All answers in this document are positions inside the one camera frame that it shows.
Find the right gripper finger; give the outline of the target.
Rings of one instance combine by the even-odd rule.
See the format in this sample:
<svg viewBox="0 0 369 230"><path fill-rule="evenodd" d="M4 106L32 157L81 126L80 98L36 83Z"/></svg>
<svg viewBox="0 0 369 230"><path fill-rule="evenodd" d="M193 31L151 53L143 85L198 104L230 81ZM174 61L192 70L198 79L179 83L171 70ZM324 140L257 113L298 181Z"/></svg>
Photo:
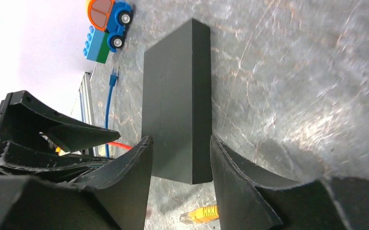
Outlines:
<svg viewBox="0 0 369 230"><path fill-rule="evenodd" d="M145 136L71 183L0 176L0 230L142 230L152 162L153 139Z"/></svg>
<svg viewBox="0 0 369 230"><path fill-rule="evenodd" d="M252 163L216 136L210 157L223 230L369 230L367 179L299 183Z"/></svg>

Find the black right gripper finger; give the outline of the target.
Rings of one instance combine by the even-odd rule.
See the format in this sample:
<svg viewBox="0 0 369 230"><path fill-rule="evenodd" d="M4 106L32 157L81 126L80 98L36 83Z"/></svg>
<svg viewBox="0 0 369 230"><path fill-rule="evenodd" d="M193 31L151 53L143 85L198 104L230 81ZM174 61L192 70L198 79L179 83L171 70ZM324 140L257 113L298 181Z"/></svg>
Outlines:
<svg viewBox="0 0 369 230"><path fill-rule="evenodd" d="M34 175L55 183L70 182L109 163L111 159L79 154L59 156L6 141L0 143L0 171Z"/></svg>
<svg viewBox="0 0 369 230"><path fill-rule="evenodd" d="M120 133L86 124L64 115L28 91L7 94L0 117L0 142L13 141L41 150L42 134L64 151L75 152L106 144L120 138Z"/></svg>

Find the black network switch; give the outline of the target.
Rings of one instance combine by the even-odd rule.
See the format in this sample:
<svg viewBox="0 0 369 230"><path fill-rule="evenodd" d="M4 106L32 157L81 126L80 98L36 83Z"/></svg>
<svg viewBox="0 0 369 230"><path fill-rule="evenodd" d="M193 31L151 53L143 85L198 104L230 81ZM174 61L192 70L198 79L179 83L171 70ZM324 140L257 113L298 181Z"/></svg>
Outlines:
<svg viewBox="0 0 369 230"><path fill-rule="evenodd" d="M211 31L196 19L144 54L142 135L154 140L153 176L212 181Z"/></svg>

